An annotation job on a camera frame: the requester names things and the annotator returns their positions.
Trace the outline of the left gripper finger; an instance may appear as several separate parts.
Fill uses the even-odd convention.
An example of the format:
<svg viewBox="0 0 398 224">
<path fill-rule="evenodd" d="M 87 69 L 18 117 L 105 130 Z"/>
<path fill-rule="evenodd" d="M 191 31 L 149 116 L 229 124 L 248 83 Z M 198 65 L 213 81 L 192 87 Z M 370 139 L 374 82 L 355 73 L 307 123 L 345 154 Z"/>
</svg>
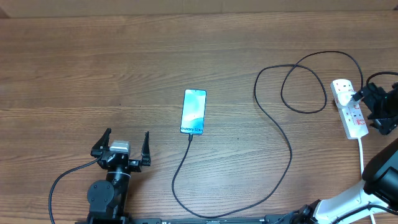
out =
<svg viewBox="0 0 398 224">
<path fill-rule="evenodd" d="M 149 132 L 147 131 L 145 133 L 145 138 L 144 142 L 142 145 L 142 150 L 141 150 L 141 164 L 142 166 L 150 166 L 151 165 L 151 157 L 150 157 L 150 149 L 149 149 Z"/>
<path fill-rule="evenodd" d="M 109 149 L 109 137 L 111 134 L 111 128 L 107 128 L 101 138 L 91 148 L 91 156 L 100 156 L 104 151 Z"/>
</svg>

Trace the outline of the blue Galaxy smartphone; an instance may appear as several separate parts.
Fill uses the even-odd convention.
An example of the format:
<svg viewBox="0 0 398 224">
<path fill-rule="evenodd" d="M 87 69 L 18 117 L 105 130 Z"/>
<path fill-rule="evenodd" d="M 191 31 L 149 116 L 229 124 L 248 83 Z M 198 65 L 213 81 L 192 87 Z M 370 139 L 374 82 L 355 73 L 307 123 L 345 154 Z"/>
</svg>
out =
<svg viewBox="0 0 398 224">
<path fill-rule="evenodd" d="M 180 132 L 202 135 L 206 108 L 205 90 L 187 89 L 184 93 Z"/>
</svg>

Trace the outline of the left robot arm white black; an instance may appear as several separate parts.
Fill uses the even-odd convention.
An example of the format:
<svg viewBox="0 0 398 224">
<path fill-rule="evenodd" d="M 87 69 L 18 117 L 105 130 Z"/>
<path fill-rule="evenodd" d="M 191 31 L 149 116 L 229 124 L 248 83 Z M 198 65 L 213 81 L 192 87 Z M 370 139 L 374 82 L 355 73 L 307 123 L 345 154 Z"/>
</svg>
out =
<svg viewBox="0 0 398 224">
<path fill-rule="evenodd" d="M 111 129 L 108 128 L 91 148 L 89 163 L 72 168 L 60 174 L 52 184 L 48 198 L 50 222 L 55 223 L 52 211 L 52 195 L 60 179 L 72 172 L 98 164 L 106 171 L 104 180 L 93 182 L 87 191 L 90 204 L 86 223 L 131 223 L 132 218 L 125 212 L 129 181 L 133 172 L 141 172 L 142 167 L 151 165 L 149 132 L 145 132 L 140 159 L 131 159 L 131 146 L 128 141 L 110 142 Z"/>
</svg>

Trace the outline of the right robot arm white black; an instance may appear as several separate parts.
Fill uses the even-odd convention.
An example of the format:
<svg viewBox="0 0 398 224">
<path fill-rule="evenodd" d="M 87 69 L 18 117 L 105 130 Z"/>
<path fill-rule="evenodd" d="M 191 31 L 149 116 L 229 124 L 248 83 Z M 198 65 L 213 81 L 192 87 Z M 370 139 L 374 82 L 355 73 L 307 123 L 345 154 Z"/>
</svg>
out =
<svg viewBox="0 0 398 224">
<path fill-rule="evenodd" d="M 380 134 L 397 128 L 397 84 L 389 92 L 367 81 L 359 91 L 346 79 L 332 81 L 331 90 L 346 137 L 360 141 L 368 134 L 366 120 Z M 361 180 L 343 193 L 290 212 L 278 223 L 353 223 L 376 213 L 397 215 L 397 141 L 360 163 Z"/>
</svg>

